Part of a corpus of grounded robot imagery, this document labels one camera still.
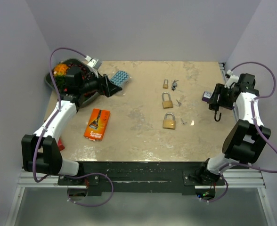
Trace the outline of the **small brass padlock with keys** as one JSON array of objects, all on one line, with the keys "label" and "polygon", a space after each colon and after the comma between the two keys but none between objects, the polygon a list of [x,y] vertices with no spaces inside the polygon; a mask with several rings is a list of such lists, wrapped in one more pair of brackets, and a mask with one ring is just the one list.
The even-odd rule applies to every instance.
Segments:
[{"label": "small brass padlock with keys", "polygon": [[167,79],[164,79],[163,81],[163,89],[167,89],[169,87],[169,81]]}]

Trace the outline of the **long shackle brass padlock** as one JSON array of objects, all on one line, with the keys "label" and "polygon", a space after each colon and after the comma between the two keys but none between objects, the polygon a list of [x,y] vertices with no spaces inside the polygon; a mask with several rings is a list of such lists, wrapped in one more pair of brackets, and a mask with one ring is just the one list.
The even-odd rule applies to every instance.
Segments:
[{"label": "long shackle brass padlock", "polygon": [[173,102],[171,100],[171,96],[169,92],[163,92],[162,93],[162,105],[163,105],[163,109],[169,109],[169,108],[173,108]]}]

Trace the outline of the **short shackle brass padlock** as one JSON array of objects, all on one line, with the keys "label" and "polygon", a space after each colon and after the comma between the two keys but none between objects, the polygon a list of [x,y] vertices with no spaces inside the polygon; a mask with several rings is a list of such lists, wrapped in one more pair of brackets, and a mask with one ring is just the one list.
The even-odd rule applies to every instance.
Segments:
[{"label": "short shackle brass padlock", "polygon": [[173,113],[166,113],[163,120],[163,129],[175,129],[176,121]]}]

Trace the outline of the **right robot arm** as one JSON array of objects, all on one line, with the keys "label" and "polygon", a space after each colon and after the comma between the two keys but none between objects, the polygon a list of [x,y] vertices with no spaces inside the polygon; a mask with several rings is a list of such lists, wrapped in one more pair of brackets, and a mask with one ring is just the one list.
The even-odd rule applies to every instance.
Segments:
[{"label": "right robot arm", "polygon": [[255,76],[243,73],[226,74],[225,84],[216,84],[208,101],[209,109],[214,111],[216,122],[221,120],[219,108],[238,108],[238,121],[226,137],[222,153],[204,161],[195,171],[198,181],[203,185],[217,182],[224,171],[237,163],[255,163],[269,139],[271,130],[266,128],[259,116],[258,109],[252,110],[251,103],[259,96],[255,87]]}]

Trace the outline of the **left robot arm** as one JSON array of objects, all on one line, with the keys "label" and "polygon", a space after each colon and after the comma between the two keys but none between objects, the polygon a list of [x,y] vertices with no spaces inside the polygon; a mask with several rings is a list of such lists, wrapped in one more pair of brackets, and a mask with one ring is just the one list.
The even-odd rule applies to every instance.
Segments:
[{"label": "left robot arm", "polygon": [[90,74],[91,78],[85,79],[79,67],[67,69],[66,88],[59,94],[53,112],[38,130],[32,135],[24,135],[21,140],[25,171],[53,176],[67,175],[75,185],[84,182],[85,173],[80,170],[80,164],[62,157],[57,144],[59,138],[68,122],[79,111],[86,93],[97,92],[111,97],[122,90],[107,75],[100,75],[95,69],[90,69]]}]

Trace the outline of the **blue zigzag sponge pack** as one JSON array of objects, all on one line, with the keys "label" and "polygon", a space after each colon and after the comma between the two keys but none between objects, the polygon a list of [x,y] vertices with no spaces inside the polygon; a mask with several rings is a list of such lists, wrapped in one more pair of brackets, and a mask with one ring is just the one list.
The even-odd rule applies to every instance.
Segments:
[{"label": "blue zigzag sponge pack", "polygon": [[130,75],[126,71],[119,70],[114,74],[110,81],[124,89],[125,85],[130,81]]}]

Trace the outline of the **purple white box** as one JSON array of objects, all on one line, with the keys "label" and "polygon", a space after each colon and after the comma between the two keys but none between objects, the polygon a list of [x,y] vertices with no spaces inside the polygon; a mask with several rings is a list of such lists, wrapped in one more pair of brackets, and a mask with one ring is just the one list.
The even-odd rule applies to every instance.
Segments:
[{"label": "purple white box", "polygon": [[[210,101],[210,98],[212,97],[212,93],[211,92],[208,92],[208,91],[205,91],[203,93],[203,96],[202,96],[202,101],[204,102],[209,102]],[[229,106],[224,106],[223,108],[225,109],[229,109],[229,110],[233,110],[235,108],[235,105],[233,104],[231,107]]]}]

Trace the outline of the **grey fruit tray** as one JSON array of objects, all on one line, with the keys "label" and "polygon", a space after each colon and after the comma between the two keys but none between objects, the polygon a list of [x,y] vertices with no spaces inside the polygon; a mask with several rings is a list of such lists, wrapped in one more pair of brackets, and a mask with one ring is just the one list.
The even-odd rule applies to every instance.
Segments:
[{"label": "grey fruit tray", "polygon": [[[67,59],[65,61],[62,61],[61,64],[70,64],[70,63],[76,63],[76,64],[84,64],[87,68],[87,72],[84,73],[82,71],[82,78],[83,81],[87,81],[93,78],[92,72],[90,71],[90,69],[88,68],[88,66],[83,63],[82,61],[76,59],[76,58],[70,58]],[[60,94],[66,94],[67,88],[66,88],[66,82],[65,82],[65,76],[54,76],[55,82],[56,82],[56,86],[58,88],[58,91]],[[55,90],[53,82],[51,80],[51,76],[50,74],[46,74],[45,78],[44,78],[46,84],[53,90]],[[97,97],[99,96],[99,94],[97,92],[90,92],[90,93],[85,93],[84,94],[84,101],[82,104],[82,107],[85,107],[87,105],[89,105],[91,102],[93,102]]]}]

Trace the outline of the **orange razor box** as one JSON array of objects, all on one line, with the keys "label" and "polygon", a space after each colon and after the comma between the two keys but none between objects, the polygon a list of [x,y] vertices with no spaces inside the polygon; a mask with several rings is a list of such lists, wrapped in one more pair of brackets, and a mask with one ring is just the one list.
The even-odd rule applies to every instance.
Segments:
[{"label": "orange razor box", "polygon": [[110,115],[110,111],[94,108],[84,131],[84,137],[92,141],[102,141]]}]

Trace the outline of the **dark grape bunch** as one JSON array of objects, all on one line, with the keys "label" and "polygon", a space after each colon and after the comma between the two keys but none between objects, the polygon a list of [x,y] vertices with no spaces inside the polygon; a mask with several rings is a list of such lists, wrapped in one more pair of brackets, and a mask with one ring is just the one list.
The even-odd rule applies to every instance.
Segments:
[{"label": "dark grape bunch", "polygon": [[87,72],[87,68],[84,64],[76,64],[76,63],[70,63],[67,65],[69,68],[72,68],[72,67],[79,67],[84,73]]}]

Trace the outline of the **orange flower ball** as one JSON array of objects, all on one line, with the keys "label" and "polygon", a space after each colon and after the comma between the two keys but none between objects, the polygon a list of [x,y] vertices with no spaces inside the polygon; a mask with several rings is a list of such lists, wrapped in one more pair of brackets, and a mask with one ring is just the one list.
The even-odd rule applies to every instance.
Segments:
[{"label": "orange flower ball", "polygon": [[53,69],[54,76],[65,76],[69,66],[66,64],[57,64]]}]

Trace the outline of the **red small box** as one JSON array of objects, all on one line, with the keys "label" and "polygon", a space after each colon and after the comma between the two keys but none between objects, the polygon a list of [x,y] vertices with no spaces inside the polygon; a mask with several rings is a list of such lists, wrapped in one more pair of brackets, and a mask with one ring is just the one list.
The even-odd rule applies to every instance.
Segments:
[{"label": "red small box", "polygon": [[65,146],[64,146],[61,139],[58,140],[57,145],[58,145],[58,148],[59,148],[60,151],[63,151],[65,149]]}]

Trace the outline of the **panda keychain with keys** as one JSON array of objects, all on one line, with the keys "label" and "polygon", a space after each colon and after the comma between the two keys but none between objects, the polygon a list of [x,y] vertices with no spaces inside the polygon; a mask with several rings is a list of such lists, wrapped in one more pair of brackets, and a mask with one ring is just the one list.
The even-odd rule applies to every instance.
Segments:
[{"label": "panda keychain with keys", "polygon": [[178,80],[174,80],[173,81],[173,83],[172,83],[172,85],[171,85],[171,89],[174,91],[175,89],[176,89],[176,87],[177,87],[177,82],[178,82]]}]

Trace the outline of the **aluminium frame rail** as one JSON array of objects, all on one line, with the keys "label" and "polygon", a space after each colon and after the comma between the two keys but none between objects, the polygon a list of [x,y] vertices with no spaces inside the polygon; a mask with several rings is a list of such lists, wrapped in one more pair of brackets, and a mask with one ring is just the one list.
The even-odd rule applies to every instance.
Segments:
[{"label": "aluminium frame rail", "polygon": [[[60,151],[64,159],[79,164],[82,161],[204,162],[222,153],[223,143],[236,124],[233,113],[223,110],[224,117],[216,122],[213,112],[201,100],[204,91],[224,83],[217,62],[105,61],[98,73],[111,79],[119,70],[130,75],[124,89],[111,97],[99,94],[89,105],[81,105],[64,128],[60,136],[65,146]],[[163,89],[164,79],[169,81],[167,89]],[[178,80],[178,85],[173,91],[174,80]],[[163,109],[163,92],[170,93],[173,108]],[[111,113],[102,141],[92,141],[83,135],[94,108]],[[163,129],[166,113],[175,115],[175,129]],[[40,178],[47,186],[60,186],[60,177],[78,178],[25,173]],[[213,186],[264,186],[262,174],[251,166],[235,164],[220,178],[225,184]]]}]

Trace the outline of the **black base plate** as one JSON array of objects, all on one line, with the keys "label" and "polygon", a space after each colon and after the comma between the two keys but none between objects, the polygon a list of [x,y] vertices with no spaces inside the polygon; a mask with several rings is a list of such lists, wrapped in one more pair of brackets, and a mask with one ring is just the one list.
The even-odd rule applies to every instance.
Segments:
[{"label": "black base plate", "polygon": [[206,172],[203,162],[82,161],[77,179],[60,177],[58,184],[82,187],[89,196],[100,196],[111,191],[194,195],[198,186],[225,183],[218,175]]}]

